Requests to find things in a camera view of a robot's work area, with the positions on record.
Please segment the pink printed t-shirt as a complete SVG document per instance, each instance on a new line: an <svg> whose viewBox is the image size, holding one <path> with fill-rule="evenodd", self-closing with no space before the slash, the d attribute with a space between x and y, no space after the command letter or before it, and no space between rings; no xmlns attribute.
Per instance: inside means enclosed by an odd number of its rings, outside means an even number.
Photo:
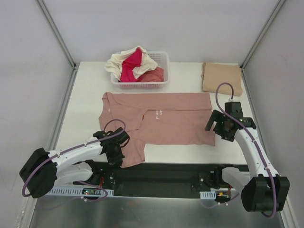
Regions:
<svg viewBox="0 0 304 228"><path fill-rule="evenodd" d="M215 146L215 134L205 127L212 113L209 93L104 93L100 128L124 124L130 141L122 149L121 167L145 161L146 144Z"/></svg>

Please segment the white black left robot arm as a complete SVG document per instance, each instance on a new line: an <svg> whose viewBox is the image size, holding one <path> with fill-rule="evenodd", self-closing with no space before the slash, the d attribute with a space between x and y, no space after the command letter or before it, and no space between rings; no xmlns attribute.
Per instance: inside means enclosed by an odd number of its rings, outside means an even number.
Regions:
<svg viewBox="0 0 304 228"><path fill-rule="evenodd" d="M94 157L105 155L109 165L119 166L125 158L122 149L129 140L126 132L98 131L67 149L36 149L19 171L24 182L22 196L38 199L54 187L70 183L102 187L106 177Z"/></svg>

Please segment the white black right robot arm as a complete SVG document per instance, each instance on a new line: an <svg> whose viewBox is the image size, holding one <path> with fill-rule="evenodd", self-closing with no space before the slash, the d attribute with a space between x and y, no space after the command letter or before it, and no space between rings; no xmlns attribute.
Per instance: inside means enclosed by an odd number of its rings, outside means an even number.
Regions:
<svg viewBox="0 0 304 228"><path fill-rule="evenodd" d="M250 174L246 176L236 165L219 164L213 174L205 178L206 184L215 189L230 185L241 195L243 207L248 212L266 214L269 211L274 214L282 211L290 182L278 173L267 158L253 119L243 117L242 113L238 113L236 119L231 119L214 110L205 129L213 130L223 140L236 141Z"/></svg>

